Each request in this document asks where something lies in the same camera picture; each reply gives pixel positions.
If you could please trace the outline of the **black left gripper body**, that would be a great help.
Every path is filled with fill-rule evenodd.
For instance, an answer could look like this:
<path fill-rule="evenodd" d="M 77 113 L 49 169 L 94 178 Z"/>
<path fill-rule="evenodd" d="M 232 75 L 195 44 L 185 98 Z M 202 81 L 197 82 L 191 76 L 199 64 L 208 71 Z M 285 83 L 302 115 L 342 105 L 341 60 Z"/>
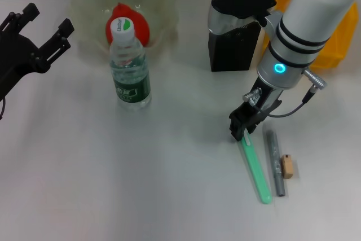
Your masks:
<path fill-rule="evenodd" d="M 19 34 L 1 34 L 1 97 L 25 75 L 49 69 L 50 63 L 30 39 Z"/>

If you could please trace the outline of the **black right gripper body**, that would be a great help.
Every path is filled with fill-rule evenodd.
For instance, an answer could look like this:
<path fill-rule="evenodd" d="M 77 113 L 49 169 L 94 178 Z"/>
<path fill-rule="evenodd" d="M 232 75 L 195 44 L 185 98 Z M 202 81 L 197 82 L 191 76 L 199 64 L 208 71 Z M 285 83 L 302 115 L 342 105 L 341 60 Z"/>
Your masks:
<path fill-rule="evenodd" d="M 256 80 L 251 91 L 256 89 L 261 90 L 261 93 L 256 96 L 256 107 L 261 111 L 271 113 L 280 105 L 279 97 L 282 94 L 282 89 L 273 89 L 262 80 Z M 240 107 L 231 112 L 229 119 L 235 119 L 242 124 L 246 124 L 257 114 L 259 114 L 259 110 L 255 109 L 248 102 L 243 102 Z"/>

